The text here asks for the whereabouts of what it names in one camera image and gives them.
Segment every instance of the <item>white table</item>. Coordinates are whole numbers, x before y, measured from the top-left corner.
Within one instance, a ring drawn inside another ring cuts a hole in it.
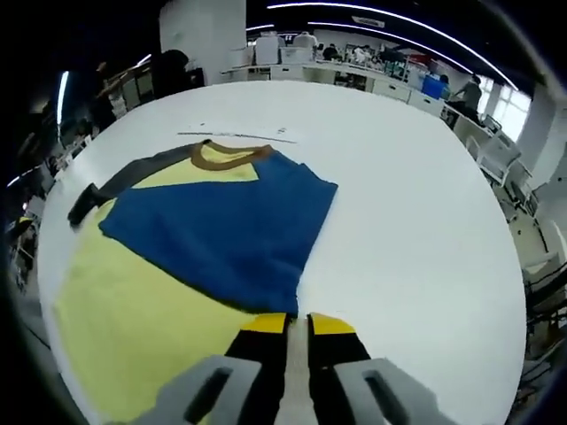
[[[502,424],[524,360],[525,300],[512,236],[485,178],[438,118],[387,97],[294,81],[222,84],[143,105],[88,146],[49,194],[38,252],[43,314],[88,420],[99,418],[51,310],[77,242],[66,215],[87,184],[100,187],[134,158],[199,142],[176,133],[211,121],[225,131],[237,123],[248,134],[262,125],[303,135],[272,145],[338,183],[299,285],[300,311],[353,325],[371,356],[429,387],[454,421]]]
[[[322,78],[322,81],[319,78],[315,78],[312,80],[310,76],[303,75],[302,81],[311,81],[311,82],[324,82],[328,84],[333,84],[335,81],[335,73],[351,73],[354,75],[359,75],[361,77],[367,78],[370,82],[367,84],[367,88],[365,91],[372,91],[374,86],[374,81],[388,81],[392,84],[397,86],[401,86],[404,88],[412,89],[409,85],[405,82],[396,80],[392,77],[389,77],[385,73],[373,68],[369,68],[367,66],[358,66],[355,64],[349,63],[340,63],[340,62],[331,62],[331,61],[312,61],[306,62],[304,64],[274,64],[274,65],[250,65],[250,66],[240,66],[237,68],[230,68],[227,71],[222,72],[223,75],[228,75],[230,79],[235,79],[241,77],[242,72],[248,73],[251,70],[259,70],[259,69],[269,69],[271,73],[275,70],[280,70],[282,68],[286,69],[301,69],[303,71],[306,70],[319,70],[319,71],[326,71],[332,74],[332,78],[326,79]]]

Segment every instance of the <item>gray gripper pad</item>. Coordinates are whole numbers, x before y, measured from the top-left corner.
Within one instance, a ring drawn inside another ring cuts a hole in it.
[[[356,425],[457,425],[443,415],[431,390],[387,359],[335,366]]]
[[[203,359],[168,382],[155,406],[130,424],[195,425],[208,413],[208,425],[237,425],[260,368],[256,361],[225,356]]]

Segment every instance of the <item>ceiling light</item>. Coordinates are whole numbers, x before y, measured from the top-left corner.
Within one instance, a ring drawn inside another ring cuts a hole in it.
[[[257,27],[249,27],[246,31],[254,31],[255,29],[273,28],[274,24],[258,25]]]
[[[326,2],[304,2],[304,3],[286,3],[286,4],[272,4],[270,6],[268,6],[268,9],[280,9],[280,8],[284,8],[284,7],[298,7],[298,6],[329,6],[329,7],[343,7],[343,8],[347,8],[347,9],[356,9],[359,11],[366,11],[366,12],[374,12],[374,13],[382,13],[383,15],[387,15],[387,16],[392,16],[393,18],[398,18],[398,19],[402,19],[405,20],[406,22],[411,22],[412,24],[416,24],[419,27],[423,27],[426,29],[429,29],[430,31],[434,32],[435,34],[438,35],[442,35],[443,37],[445,37],[447,40],[452,41],[453,43],[459,45],[460,47],[462,47],[463,49],[465,49],[466,51],[468,51],[469,53],[473,54],[474,56],[476,56],[478,59],[482,60],[485,64],[487,64],[488,66],[490,66],[500,77],[502,77],[504,80],[506,80],[508,82],[508,84],[510,86],[512,86],[512,88],[514,88],[515,90],[518,90],[516,84],[514,84],[514,82],[512,82],[512,80],[510,78],[508,78],[506,75],[504,75],[504,73],[498,69],[495,65],[493,65],[491,62],[488,61],[488,59],[484,58],[483,56],[481,56],[479,53],[476,53],[473,49],[471,49],[469,46],[467,46],[466,44],[460,42],[459,40],[457,40],[456,38],[453,38],[451,35],[444,33],[443,31],[438,30],[437,28],[434,27],[430,27],[427,24],[424,24],[423,22],[420,22],[418,20],[415,19],[411,19],[408,18],[407,16],[403,16],[403,15],[399,15],[398,13],[393,13],[393,12],[388,12],[388,11],[384,11],[381,9],[376,9],[373,7],[367,7],[367,6],[358,6],[356,4],[342,4],[342,3],[326,3]]]
[[[149,58],[151,58],[151,53],[150,53],[148,56],[144,57],[141,61],[139,61],[139,62],[136,64],[136,68],[138,68],[139,66],[143,65],[144,62],[145,62],[146,60],[148,60]]]
[[[399,35],[396,34],[392,34],[392,33],[386,33],[385,31],[380,31],[378,29],[374,29],[374,28],[366,28],[366,27],[359,27],[357,25],[347,25],[347,24],[333,24],[330,22],[308,22],[309,25],[319,25],[319,26],[326,26],[326,27],[341,27],[341,28],[352,28],[352,29],[361,29],[363,31],[370,31],[371,33],[378,33],[378,34],[382,34],[382,35],[388,35],[389,37],[392,38],[397,38],[398,40],[402,40],[404,42],[407,43],[412,43],[418,47],[421,47],[422,49],[426,49],[429,50],[433,53],[435,53],[438,56],[441,56],[443,59],[448,60],[449,62],[451,62],[452,64],[455,64],[457,66],[459,66],[461,69],[464,69],[467,73],[473,73],[469,68],[467,68],[465,65],[460,64],[459,62],[457,62],[456,60],[451,59],[449,56],[445,56],[443,53],[440,53],[434,49],[432,49],[431,47],[427,47],[424,46],[423,44],[419,43],[419,42],[414,42],[413,40],[409,40],[408,38],[405,37],[400,37]]]
[[[65,96],[65,87],[67,85],[67,79],[69,78],[69,72],[65,71],[61,77],[61,84],[59,85],[59,96],[57,102],[57,125],[61,125],[61,113],[63,112],[63,97]]]
[[[12,186],[15,182],[17,182],[19,179],[21,179],[23,176],[25,176],[26,174],[30,174],[32,171],[36,170],[37,168],[39,168],[41,165],[39,166],[35,166],[33,168],[30,168],[29,170],[27,170],[25,173],[20,174],[17,177],[14,177],[13,179],[10,180],[10,182],[6,185],[6,188],[9,188],[10,186]]]

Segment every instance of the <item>yellow shirt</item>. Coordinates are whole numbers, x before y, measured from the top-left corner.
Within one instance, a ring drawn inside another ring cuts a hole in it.
[[[201,150],[216,163],[249,153],[220,153],[207,145]],[[207,171],[187,159],[135,187],[257,179],[250,163]],[[165,383],[207,356],[224,354],[255,316],[179,283],[104,237],[98,223],[113,204],[85,223],[54,309],[67,357],[90,403],[105,421],[131,421],[153,407]]]

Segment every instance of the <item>brown collar trim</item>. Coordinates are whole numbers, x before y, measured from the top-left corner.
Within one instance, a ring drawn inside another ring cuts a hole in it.
[[[207,145],[209,148],[214,149],[217,152],[221,153],[239,153],[239,152],[250,152],[250,155],[246,155],[245,157],[234,159],[229,162],[211,162],[206,160],[201,153],[201,149],[204,145]],[[202,168],[208,171],[223,171],[223,170],[230,170],[237,166],[242,166],[244,164],[249,164],[255,159],[262,159],[268,157],[274,150],[270,145],[265,145],[261,147],[252,147],[252,148],[227,148],[226,146],[222,146],[213,142],[212,140],[205,140],[201,143],[197,143],[193,145],[192,152],[191,152],[191,163],[196,166],[197,168]]]

